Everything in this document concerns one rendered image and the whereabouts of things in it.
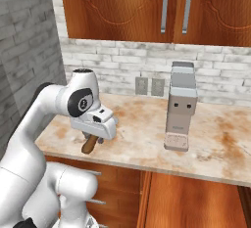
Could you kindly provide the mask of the wooden cupboard door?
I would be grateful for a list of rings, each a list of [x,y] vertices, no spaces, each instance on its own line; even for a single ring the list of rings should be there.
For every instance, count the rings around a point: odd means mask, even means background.
[[[145,228],[247,228],[237,187],[153,173]]]
[[[251,0],[191,0],[182,34],[185,0],[176,0],[174,43],[251,47]]]
[[[176,0],[168,1],[164,34],[161,33],[163,0],[63,0],[63,5],[70,38],[173,41]]]

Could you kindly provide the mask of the grey wall outlet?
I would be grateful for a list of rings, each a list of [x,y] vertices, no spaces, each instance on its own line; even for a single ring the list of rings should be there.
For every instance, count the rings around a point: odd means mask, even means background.
[[[164,79],[153,78],[152,79],[151,95],[163,97],[164,96],[164,86],[165,86]]]
[[[135,94],[136,95],[146,95],[148,91],[148,78],[147,77],[137,77],[135,79]]]

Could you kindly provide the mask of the wooden upper cupboard door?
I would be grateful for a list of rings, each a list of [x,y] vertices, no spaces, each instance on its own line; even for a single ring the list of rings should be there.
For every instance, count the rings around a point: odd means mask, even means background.
[[[174,43],[251,47],[251,0],[191,0],[182,34],[185,0],[176,0]]]
[[[176,0],[168,1],[164,34],[161,33],[163,0],[63,0],[63,5],[70,38],[173,41]]]

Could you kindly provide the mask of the brown wooden-handled utensil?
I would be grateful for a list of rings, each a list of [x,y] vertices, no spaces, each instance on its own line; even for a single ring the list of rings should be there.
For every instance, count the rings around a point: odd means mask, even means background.
[[[81,151],[86,155],[90,154],[93,151],[97,140],[97,136],[90,135],[87,141],[83,144]]]

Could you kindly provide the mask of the wooden drawer front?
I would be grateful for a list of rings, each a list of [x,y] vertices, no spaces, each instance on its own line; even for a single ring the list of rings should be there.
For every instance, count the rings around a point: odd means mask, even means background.
[[[100,188],[138,193],[140,186],[140,171],[124,167],[81,160],[70,160],[46,156],[48,161],[60,162],[81,169],[100,172],[97,176]]]
[[[99,224],[108,226],[109,228],[136,228],[137,222],[125,219],[114,219],[114,218],[96,218]]]
[[[99,189],[94,196],[95,200],[106,202],[98,205],[88,202],[87,208],[92,214],[118,217],[129,221],[136,220],[139,210],[139,194],[129,191]]]

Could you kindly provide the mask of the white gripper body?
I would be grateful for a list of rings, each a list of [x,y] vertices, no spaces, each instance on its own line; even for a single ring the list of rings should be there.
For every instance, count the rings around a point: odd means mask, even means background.
[[[111,117],[104,123],[82,121],[79,117],[71,117],[71,127],[87,134],[103,139],[112,140],[116,136],[116,124],[118,120]]]

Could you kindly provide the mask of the grey coffee machine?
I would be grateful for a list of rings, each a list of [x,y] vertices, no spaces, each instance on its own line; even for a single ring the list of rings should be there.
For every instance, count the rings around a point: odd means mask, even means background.
[[[164,141],[167,150],[188,151],[188,132],[197,100],[194,64],[173,61]]]

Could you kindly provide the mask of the wooden lower cupboard door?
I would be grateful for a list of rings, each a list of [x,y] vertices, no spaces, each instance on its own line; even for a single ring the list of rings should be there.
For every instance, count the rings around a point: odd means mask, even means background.
[[[153,173],[145,228],[247,228],[237,187]]]

